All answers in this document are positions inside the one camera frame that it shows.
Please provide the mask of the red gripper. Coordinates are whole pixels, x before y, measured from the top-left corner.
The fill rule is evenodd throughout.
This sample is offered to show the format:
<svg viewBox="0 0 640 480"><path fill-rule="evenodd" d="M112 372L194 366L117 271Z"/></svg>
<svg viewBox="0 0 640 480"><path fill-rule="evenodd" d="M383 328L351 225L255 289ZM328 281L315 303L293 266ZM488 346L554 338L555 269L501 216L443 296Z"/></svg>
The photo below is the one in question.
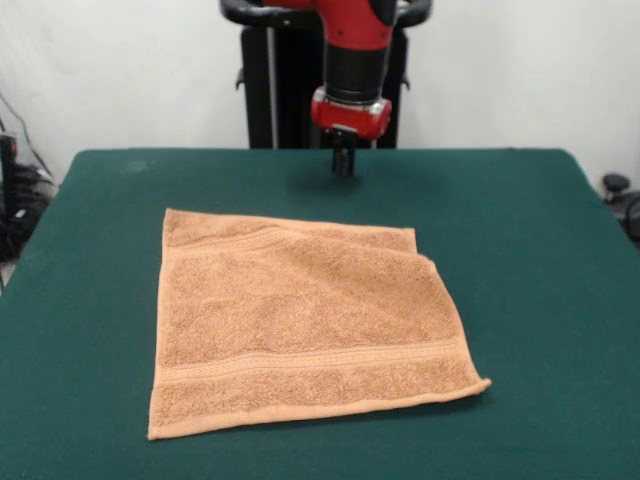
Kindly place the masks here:
<svg viewBox="0 0 640 480"><path fill-rule="evenodd" d="M330 99L323 87L318 87L311 99L311 117L319 127L332 131L332 171L351 177L354 171L357 137L378 139L391 120L392 103L379 98L372 104L350 105Z"/></svg>

